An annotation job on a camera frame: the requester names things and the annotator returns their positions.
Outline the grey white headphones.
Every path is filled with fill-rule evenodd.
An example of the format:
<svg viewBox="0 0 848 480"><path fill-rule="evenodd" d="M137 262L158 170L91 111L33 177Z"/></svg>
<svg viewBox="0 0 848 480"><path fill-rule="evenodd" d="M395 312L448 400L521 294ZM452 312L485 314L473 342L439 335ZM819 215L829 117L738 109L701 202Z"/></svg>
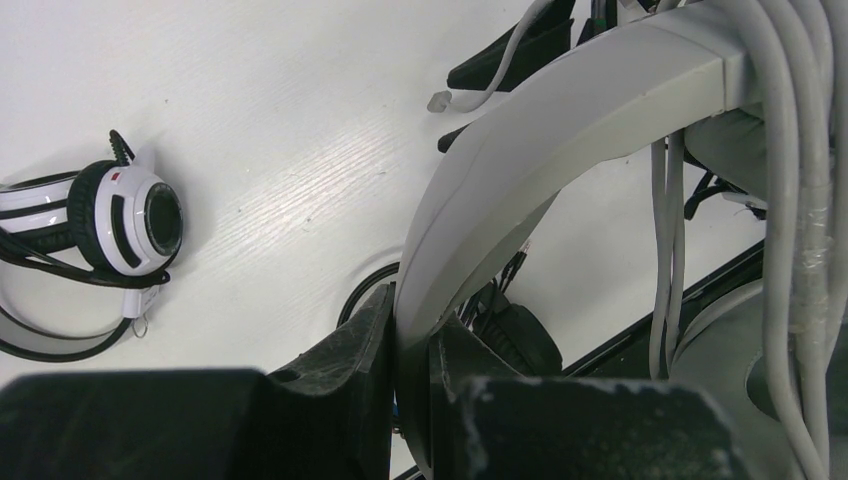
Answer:
<svg viewBox="0 0 848 480"><path fill-rule="evenodd" d="M427 479L431 338L507 264L560 191L652 150L658 276L648 372L727 416L748 479L847 475L847 5L663 1L531 75L447 149L394 302L399 415ZM762 276L680 322L682 166L766 215Z"/></svg>

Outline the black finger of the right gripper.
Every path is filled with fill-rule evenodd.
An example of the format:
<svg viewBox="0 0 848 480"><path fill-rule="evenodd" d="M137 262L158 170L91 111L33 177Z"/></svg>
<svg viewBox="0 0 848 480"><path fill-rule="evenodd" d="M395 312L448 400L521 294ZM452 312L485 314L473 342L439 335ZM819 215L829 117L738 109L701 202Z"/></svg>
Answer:
<svg viewBox="0 0 848 480"><path fill-rule="evenodd" d="M531 75L571 48L574 0L553 1L522 36L497 92L511 92ZM494 78L515 30L510 28L479 53L454 67L447 76L450 89L484 91Z"/></svg>

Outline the black headphones with blue band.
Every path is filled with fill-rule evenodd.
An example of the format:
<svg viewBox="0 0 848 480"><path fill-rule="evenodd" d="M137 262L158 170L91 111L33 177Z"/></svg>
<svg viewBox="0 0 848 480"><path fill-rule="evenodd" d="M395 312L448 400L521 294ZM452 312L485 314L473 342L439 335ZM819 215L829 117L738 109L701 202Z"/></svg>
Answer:
<svg viewBox="0 0 848 480"><path fill-rule="evenodd" d="M547 376L562 369L562 355L537 317L508 300L508 287L527 254L517 252L501 273L455 309L459 321L499 358L527 376Z"/></svg>

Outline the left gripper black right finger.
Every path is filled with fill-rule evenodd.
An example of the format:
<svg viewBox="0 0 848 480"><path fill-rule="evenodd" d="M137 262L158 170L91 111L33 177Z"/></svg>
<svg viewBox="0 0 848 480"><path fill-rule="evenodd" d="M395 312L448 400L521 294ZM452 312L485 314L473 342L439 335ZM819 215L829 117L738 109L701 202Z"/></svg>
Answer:
<svg viewBox="0 0 848 480"><path fill-rule="evenodd" d="M660 382L524 377L456 323L429 345L438 479L748 479L705 393Z"/></svg>

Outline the white and black headphones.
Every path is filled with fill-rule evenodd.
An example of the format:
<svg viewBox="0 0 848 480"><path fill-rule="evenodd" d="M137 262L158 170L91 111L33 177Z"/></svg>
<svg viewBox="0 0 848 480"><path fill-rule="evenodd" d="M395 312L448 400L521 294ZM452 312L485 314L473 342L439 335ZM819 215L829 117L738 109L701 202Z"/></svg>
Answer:
<svg viewBox="0 0 848 480"><path fill-rule="evenodd" d="M6 184L1 188L1 260L66 280L123 291L121 318L110 331L70 336L42 330L7 309L2 319L37 338L79 345L39 351L11 339L2 352L24 360L71 363L115 345L146 318L184 238L177 192L116 130L113 152L80 170Z"/></svg>

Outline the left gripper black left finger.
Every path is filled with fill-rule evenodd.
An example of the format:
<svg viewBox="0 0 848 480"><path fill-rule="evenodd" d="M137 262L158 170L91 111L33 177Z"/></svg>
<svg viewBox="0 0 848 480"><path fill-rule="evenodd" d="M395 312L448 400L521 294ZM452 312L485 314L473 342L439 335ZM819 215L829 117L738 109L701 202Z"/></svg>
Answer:
<svg viewBox="0 0 848 480"><path fill-rule="evenodd" d="M1 393L5 479L385 479L394 288L284 367L43 374Z"/></svg>

